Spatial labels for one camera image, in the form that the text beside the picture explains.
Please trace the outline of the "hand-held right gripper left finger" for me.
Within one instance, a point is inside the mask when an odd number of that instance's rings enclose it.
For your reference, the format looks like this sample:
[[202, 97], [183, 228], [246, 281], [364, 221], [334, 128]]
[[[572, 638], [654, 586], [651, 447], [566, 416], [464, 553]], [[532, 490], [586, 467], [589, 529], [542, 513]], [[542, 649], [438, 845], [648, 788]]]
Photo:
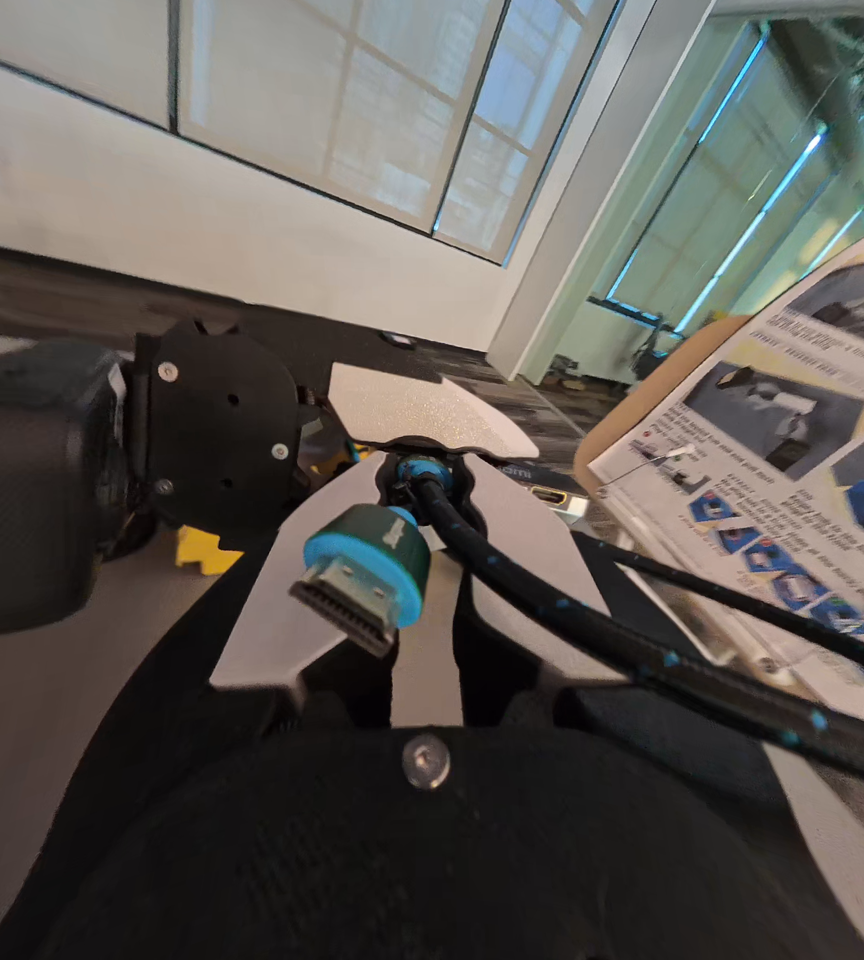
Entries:
[[319, 489], [281, 525], [211, 675], [218, 690], [289, 689], [342, 642], [378, 659], [403, 626], [403, 511], [382, 505], [388, 455]]

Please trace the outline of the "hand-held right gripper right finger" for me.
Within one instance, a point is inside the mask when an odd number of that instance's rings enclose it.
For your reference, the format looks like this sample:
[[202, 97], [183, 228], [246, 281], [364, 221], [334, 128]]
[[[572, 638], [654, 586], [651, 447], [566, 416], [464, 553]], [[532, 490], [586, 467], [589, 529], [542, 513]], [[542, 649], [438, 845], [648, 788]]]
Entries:
[[[479, 456], [463, 455], [462, 467], [470, 478], [470, 505], [485, 523], [489, 543], [534, 576], [608, 615], [606, 601], [566, 524]], [[588, 688], [626, 682], [534, 623], [477, 578], [472, 580], [472, 603], [487, 626], [537, 658], [539, 672], [550, 684]]]

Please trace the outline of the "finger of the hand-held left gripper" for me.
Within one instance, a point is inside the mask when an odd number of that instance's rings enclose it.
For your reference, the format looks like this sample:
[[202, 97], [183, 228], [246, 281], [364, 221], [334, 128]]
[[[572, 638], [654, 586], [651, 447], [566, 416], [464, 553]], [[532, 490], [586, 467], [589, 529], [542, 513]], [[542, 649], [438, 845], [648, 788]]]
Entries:
[[334, 363], [328, 407], [349, 438], [367, 446], [413, 444], [499, 460], [539, 454], [511, 418], [449, 379], [431, 382]]

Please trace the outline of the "silver grey usb adapter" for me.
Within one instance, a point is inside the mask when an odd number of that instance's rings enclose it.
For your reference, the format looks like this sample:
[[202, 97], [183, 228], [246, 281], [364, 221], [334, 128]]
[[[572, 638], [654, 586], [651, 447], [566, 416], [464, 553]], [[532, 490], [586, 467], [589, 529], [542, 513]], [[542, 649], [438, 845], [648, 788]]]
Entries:
[[586, 490], [570, 475], [532, 462], [504, 461], [496, 468], [572, 526], [585, 517], [589, 506]]

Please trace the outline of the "yellow plastic bin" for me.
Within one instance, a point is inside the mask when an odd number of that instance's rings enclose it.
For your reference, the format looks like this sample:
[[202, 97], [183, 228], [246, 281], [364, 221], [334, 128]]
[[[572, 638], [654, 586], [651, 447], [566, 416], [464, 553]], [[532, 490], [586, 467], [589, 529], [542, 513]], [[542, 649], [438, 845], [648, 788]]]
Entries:
[[[286, 513], [317, 492], [333, 478], [369, 457], [376, 447], [347, 438], [306, 438], [301, 442], [294, 474], [293, 491]], [[181, 526], [175, 535], [175, 565], [194, 566], [204, 577], [216, 577], [230, 570], [241, 551], [223, 548], [217, 534]]]

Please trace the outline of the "black braided cable green plug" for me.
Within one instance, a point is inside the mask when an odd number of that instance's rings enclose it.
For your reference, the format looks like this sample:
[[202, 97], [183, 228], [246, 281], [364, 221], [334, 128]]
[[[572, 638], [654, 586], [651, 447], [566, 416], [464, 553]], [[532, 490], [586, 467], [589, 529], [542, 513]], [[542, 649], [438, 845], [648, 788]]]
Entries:
[[392, 505], [355, 504], [306, 540], [291, 588], [367, 651], [384, 654], [423, 610], [427, 522], [466, 572], [560, 642], [715, 725], [864, 780], [864, 721], [681, 653], [536, 576], [467, 521], [442, 462], [410, 457], [396, 473]]

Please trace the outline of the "instruction sheet on wooden board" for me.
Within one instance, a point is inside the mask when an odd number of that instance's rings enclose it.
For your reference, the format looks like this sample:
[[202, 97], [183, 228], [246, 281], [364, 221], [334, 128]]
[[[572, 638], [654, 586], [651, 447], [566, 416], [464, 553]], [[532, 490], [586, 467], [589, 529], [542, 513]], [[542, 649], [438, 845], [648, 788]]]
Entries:
[[574, 469], [656, 560], [864, 643], [864, 238], [696, 334]]

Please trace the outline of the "dark flat mat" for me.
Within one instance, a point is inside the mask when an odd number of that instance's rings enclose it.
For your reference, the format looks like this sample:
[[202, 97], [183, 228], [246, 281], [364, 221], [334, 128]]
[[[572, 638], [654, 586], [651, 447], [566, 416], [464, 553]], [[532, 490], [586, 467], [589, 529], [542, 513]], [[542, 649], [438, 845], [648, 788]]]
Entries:
[[785, 795], [760, 741], [652, 690], [631, 685], [581, 688], [579, 716], [610, 737], [722, 796], [778, 807]]

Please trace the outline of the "white stand base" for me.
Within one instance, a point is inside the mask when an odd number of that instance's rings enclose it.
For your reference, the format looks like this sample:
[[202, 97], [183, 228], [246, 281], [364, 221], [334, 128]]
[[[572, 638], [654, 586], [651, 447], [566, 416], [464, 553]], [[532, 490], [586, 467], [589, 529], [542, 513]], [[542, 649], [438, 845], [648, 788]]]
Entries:
[[803, 758], [764, 751], [811, 857], [864, 939], [864, 825]]

